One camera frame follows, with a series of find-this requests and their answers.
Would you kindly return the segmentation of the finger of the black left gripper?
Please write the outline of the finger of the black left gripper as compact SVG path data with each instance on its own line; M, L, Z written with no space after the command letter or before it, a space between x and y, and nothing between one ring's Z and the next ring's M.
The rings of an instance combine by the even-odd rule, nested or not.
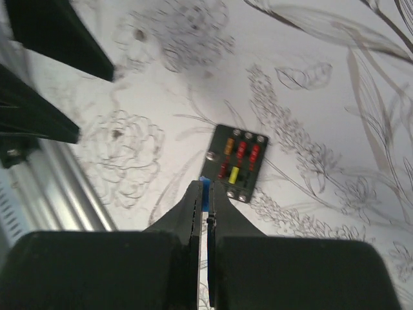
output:
M29 50L111 81L114 65L69 1L7 1L16 41Z

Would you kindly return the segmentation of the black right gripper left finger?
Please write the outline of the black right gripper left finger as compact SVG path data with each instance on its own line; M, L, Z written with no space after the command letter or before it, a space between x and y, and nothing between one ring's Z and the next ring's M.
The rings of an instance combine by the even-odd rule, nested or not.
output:
M1 269L2 309L196 309L203 184L143 231L37 231Z

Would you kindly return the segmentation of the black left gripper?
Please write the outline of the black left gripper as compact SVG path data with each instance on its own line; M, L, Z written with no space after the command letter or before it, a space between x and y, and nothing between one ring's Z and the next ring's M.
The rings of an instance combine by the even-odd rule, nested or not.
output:
M38 138L77 143L80 129L33 88L1 66L1 166L25 161Z

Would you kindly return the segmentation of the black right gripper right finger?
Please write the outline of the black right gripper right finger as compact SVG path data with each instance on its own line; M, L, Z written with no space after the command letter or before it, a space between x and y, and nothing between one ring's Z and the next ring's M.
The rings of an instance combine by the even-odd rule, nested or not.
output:
M399 309L378 252L357 240L267 236L209 188L208 293L215 309Z

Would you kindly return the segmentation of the blue blade fuse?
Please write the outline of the blue blade fuse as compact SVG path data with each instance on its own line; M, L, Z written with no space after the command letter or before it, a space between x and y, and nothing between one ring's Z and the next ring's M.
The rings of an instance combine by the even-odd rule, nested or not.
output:
M210 179L206 178L205 176L201 176L199 180L203 183L203 192L202 192L202 211L208 212L209 211L209 190L210 190Z

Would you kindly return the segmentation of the red blade fuse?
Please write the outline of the red blade fuse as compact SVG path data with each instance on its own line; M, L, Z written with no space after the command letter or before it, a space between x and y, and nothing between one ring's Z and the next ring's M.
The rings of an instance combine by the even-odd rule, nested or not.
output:
M252 150L250 152L250 157L249 157L249 162L250 163L255 163L257 161L260 150L261 150L261 148L258 144L254 144L252 146Z
M247 142L245 142L245 141L240 141L239 142L237 152L236 152L237 159L241 160L244 157L247 146L248 146Z
M221 164L219 174L218 174L219 179L225 179L228 176L228 167L229 167L229 164L227 161Z

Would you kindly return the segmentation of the yellow blade fuse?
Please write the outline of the yellow blade fuse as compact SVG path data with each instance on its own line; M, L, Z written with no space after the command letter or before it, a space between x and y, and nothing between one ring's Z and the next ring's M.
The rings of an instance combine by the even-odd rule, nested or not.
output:
M240 171L240 168L239 167L232 167L232 170L231 170L231 172L230 172L230 176L229 176L229 178L228 178L228 182L229 182L229 184L235 184L236 183L236 181L237 181L237 177L238 177L238 175L239 175L239 171Z

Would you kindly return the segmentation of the black fuse box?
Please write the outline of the black fuse box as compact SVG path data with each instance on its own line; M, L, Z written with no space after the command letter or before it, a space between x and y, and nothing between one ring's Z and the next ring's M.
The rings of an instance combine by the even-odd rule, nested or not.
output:
M231 155L224 154L225 145L228 138L235 140ZM247 142L247 149L244 157L239 160L236 157L237 148L240 141ZM252 146L258 144L261 148L258 159L255 163L249 162ZM269 137L264 134L251 132L239 128L218 124L215 127L212 139L205 154L205 160L201 168L200 176L209 178L210 181L220 181L229 198L242 203L249 203L252 199L254 189L258 180L259 172L265 159L265 153L269 145ZM218 174L223 162L228 162L228 176L219 179ZM228 178L232 167L239 167L239 175L236 183L229 184Z

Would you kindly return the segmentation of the orange blade fuse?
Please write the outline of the orange blade fuse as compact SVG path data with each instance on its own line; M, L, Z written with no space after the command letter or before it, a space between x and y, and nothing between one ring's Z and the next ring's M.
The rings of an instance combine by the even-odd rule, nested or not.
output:
M235 140L233 138L228 138L227 139L225 149L224 149L224 154L225 155L227 155L227 156L231 155L232 149L234 147L234 143L235 143Z

